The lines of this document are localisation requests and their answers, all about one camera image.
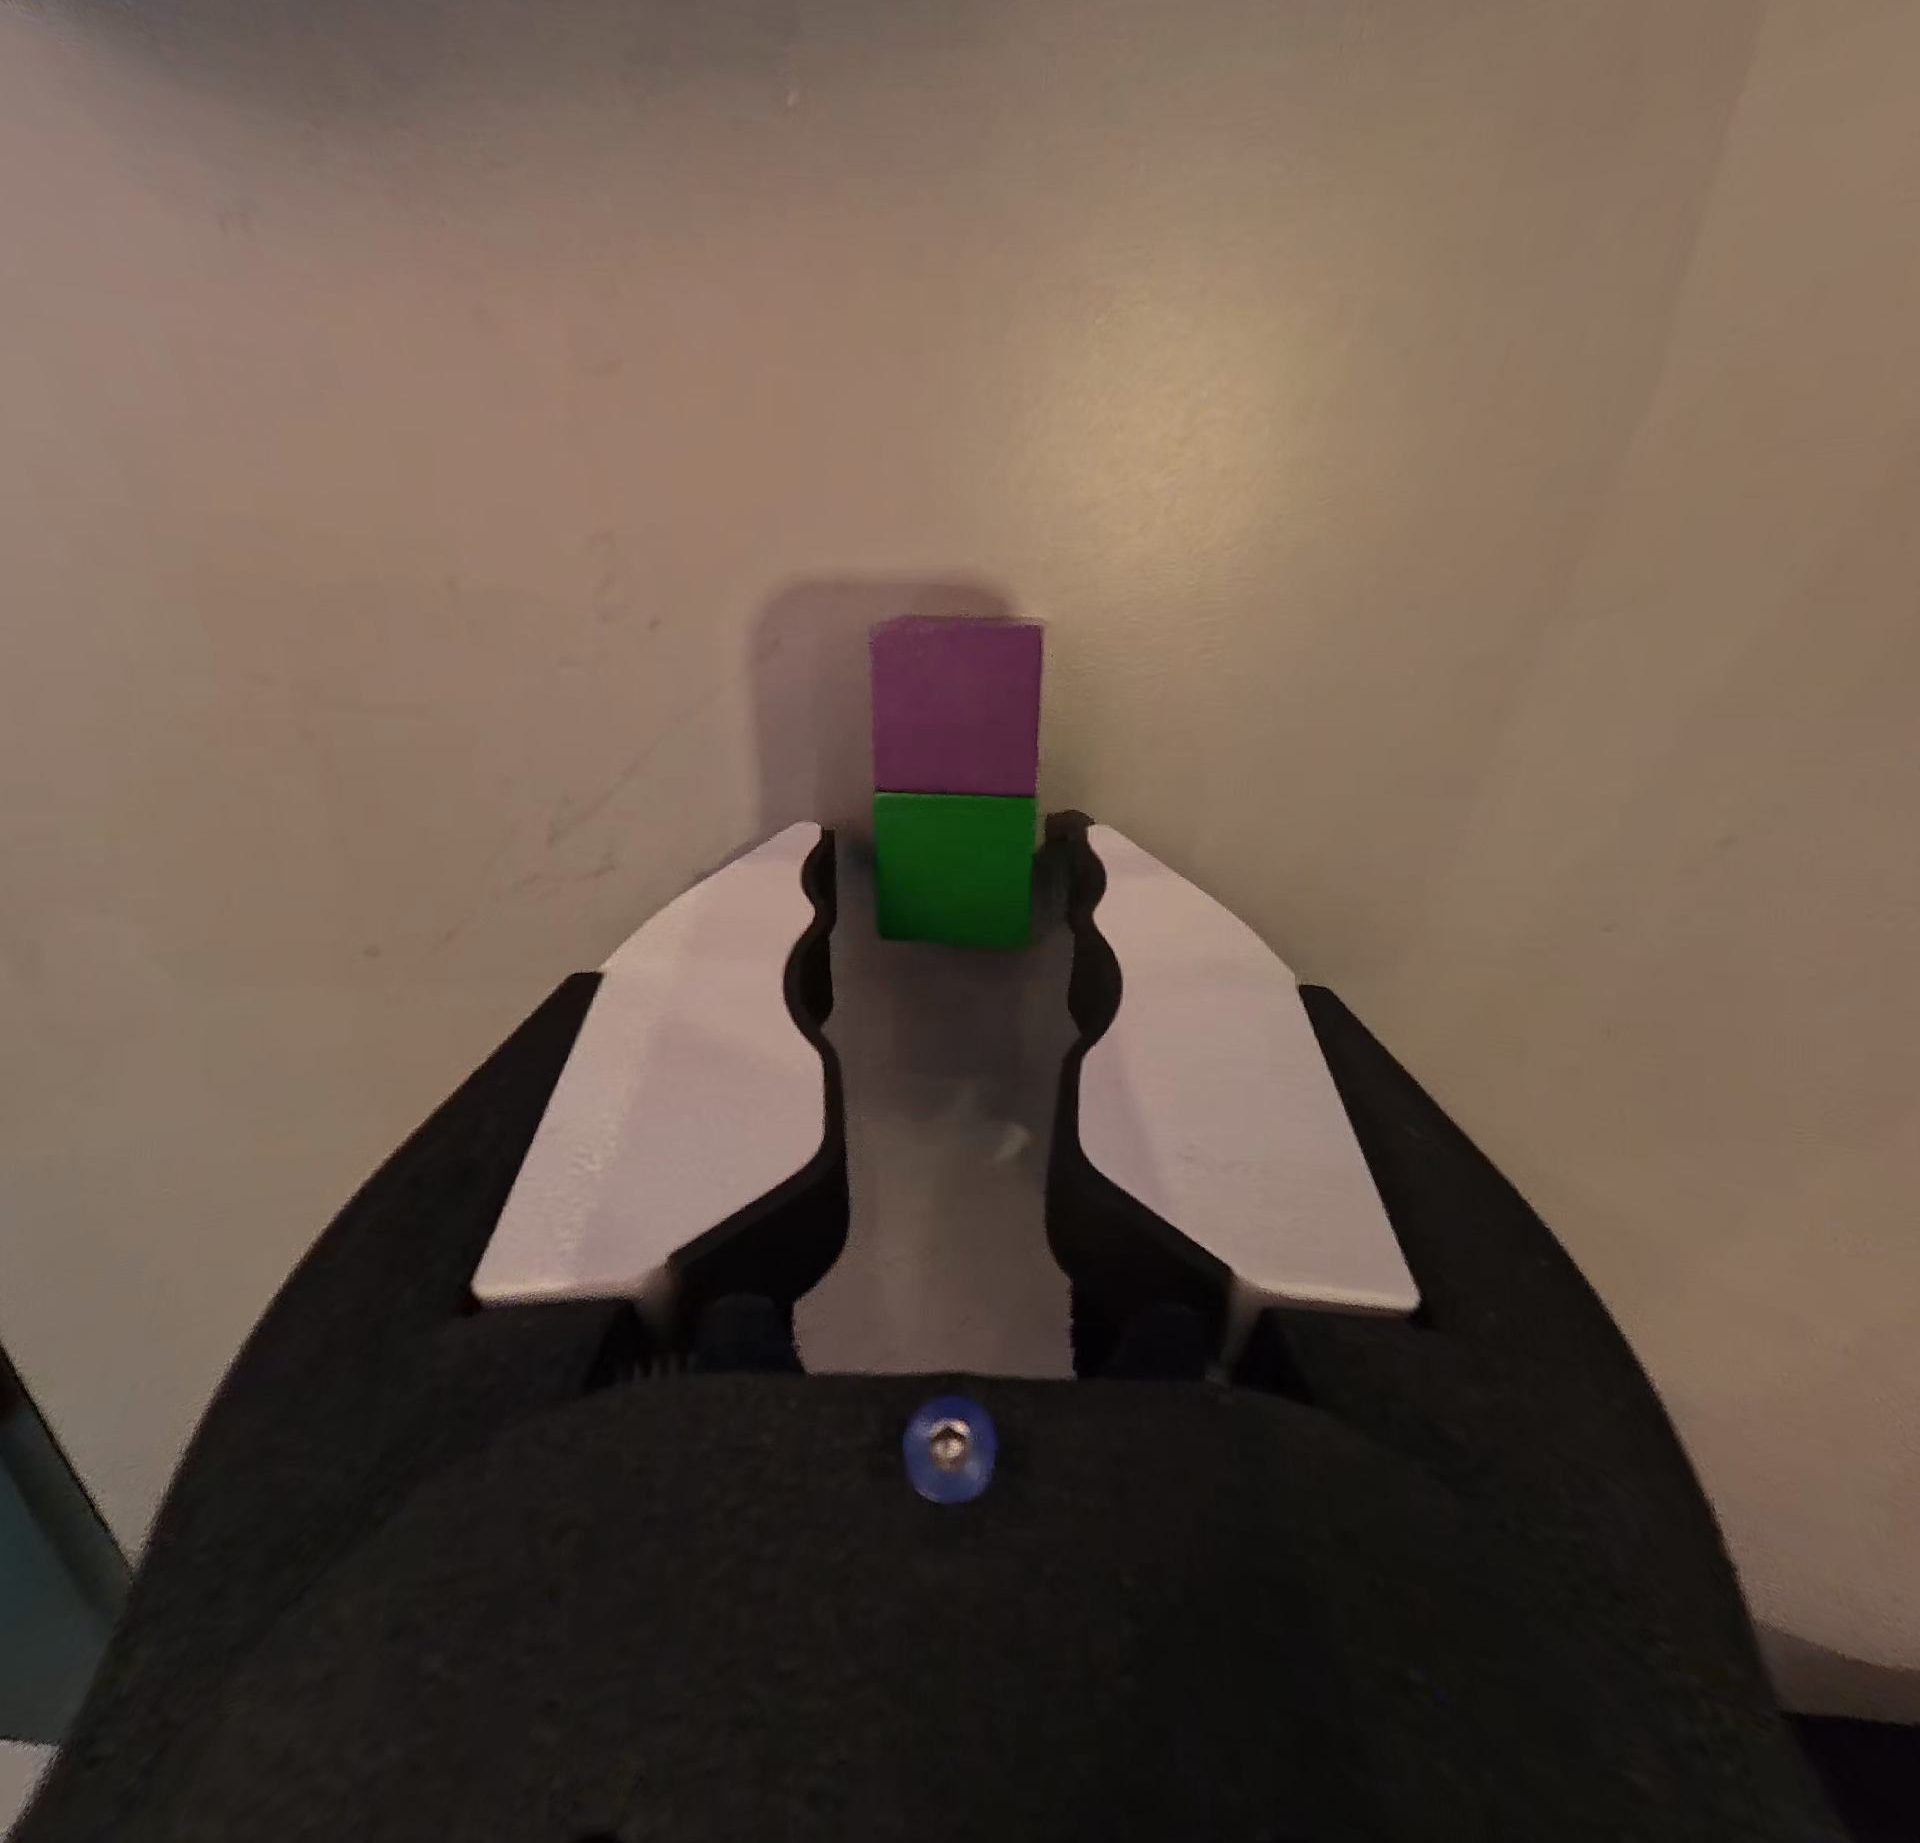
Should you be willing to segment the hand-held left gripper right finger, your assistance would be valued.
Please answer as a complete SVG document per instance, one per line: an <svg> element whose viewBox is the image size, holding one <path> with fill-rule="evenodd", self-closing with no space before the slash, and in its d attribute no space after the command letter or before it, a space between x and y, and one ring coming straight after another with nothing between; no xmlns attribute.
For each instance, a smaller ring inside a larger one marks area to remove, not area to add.
<svg viewBox="0 0 1920 1843"><path fill-rule="evenodd" d="M1045 820L1072 941L1043 1178L1073 1376L1234 1376L1270 1314L1420 1289L1293 965L1117 826Z"/></svg>

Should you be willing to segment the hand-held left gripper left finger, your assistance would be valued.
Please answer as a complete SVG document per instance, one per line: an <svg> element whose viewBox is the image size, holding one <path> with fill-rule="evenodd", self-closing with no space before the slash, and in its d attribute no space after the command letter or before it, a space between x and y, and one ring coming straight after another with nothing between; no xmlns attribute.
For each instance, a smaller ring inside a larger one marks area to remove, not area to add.
<svg viewBox="0 0 1920 1843"><path fill-rule="evenodd" d="M835 838L794 822L602 961L472 1274L487 1308L601 1302L690 1371L801 1371L850 1225Z"/></svg>

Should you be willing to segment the green cube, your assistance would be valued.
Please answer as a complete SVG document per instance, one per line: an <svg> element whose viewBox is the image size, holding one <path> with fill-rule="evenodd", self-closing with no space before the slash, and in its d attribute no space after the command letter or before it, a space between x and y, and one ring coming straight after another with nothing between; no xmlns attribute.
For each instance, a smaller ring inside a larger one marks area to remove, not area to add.
<svg viewBox="0 0 1920 1843"><path fill-rule="evenodd" d="M877 790L873 833L881 939L1026 946L1035 796Z"/></svg>

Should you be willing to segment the purple cube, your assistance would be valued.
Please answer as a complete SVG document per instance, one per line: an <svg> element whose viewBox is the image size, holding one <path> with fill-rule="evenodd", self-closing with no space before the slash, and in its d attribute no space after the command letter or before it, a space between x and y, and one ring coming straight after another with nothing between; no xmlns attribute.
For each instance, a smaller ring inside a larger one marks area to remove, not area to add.
<svg viewBox="0 0 1920 1843"><path fill-rule="evenodd" d="M1043 624L901 614L870 629L877 792L1040 790Z"/></svg>

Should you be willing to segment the black rectangular table panel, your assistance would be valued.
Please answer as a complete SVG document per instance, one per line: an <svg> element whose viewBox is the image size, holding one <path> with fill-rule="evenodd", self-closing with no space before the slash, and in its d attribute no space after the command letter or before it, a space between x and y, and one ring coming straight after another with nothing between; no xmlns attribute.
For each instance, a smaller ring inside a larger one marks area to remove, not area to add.
<svg viewBox="0 0 1920 1843"><path fill-rule="evenodd" d="M106 1658L130 1567L3 1359L3 1736L59 1743Z"/></svg>

